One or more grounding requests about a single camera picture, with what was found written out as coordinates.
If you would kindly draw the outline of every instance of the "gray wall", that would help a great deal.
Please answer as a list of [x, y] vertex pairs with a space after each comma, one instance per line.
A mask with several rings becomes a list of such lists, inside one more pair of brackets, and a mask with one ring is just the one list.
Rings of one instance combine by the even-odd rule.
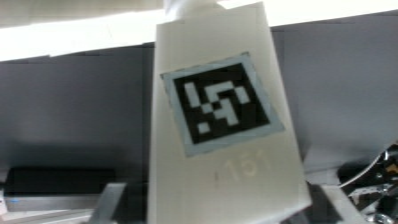
[[398, 139], [398, 12], [273, 28], [305, 169]]
[[152, 45], [0, 63], [3, 173], [108, 167], [145, 181], [150, 67]]

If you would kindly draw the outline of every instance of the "white ceiling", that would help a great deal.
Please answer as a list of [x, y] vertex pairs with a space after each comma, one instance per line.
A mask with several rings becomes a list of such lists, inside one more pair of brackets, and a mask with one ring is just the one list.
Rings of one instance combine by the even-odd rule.
[[[269, 26], [398, 9], [394, 0], [214, 0], [259, 1]], [[152, 42], [163, 21], [163, 0], [0, 0], [0, 61]]]

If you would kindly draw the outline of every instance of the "black and white square pattern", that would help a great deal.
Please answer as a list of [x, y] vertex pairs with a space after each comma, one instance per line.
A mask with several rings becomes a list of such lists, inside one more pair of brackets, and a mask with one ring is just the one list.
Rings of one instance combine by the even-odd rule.
[[163, 74], [188, 155], [282, 130], [248, 62], [243, 54]]

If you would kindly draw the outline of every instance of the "white board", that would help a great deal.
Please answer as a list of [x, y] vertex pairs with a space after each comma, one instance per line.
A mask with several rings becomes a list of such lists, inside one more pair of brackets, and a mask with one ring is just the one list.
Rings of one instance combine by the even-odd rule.
[[[275, 223], [310, 199], [262, 5], [159, 25], [156, 40], [149, 223]], [[191, 155], [161, 74], [188, 74], [241, 53], [284, 128]]]

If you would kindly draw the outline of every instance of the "white border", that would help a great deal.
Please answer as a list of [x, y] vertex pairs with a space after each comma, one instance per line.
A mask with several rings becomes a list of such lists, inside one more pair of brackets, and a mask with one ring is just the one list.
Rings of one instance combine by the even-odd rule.
[[[179, 104], [179, 97], [175, 92], [175, 85], [173, 85], [173, 79], [186, 77], [189, 75], [195, 75], [205, 71], [211, 71], [218, 68], [223, 68], [230, 65], [241, 64], [252, 84], [252, 88], [257, 94], [259, 103], [264, 109], [264, 113], [268, 116], [269, 124], [264, 126], [259, 126], [257, 128], [252, 128], [246, 131], [241, 131], [205, 142], [200, 142], [193, 144], [191, 137], [189, 137], [189, 131], [184, 121], [184, 114], [182, 114], [182, 108]], [[165, 82], [165, 90], [168, 93], [168, 100], [170, 100], [170, 106], [173, 110], [173, 119], [179, 126], [179, 134], [182, 139], [182, 145], [184, 145], [184, 153], [186, 156], [195, 156], [202, 153], [211, 152], [213, 150], [225, 148], [227, 146], [248, 141], [253, 138], [264, 137], [266, 135], [273, 134], [275, 132], [280, 132], [284, 130], [284, 126], [275, 114], [275, 110], [269, 103], [269, 98], [262, 89], [261, 80], [257, 78], [253, 66], [250, 63], [250, 56], [248, 53], [239, 54], [237, 56], [214, 61], [200, 66], [195, 66], [191, 68], [181, 69], [173, 72], [168, 72], [161, 74], [163, 82]]]

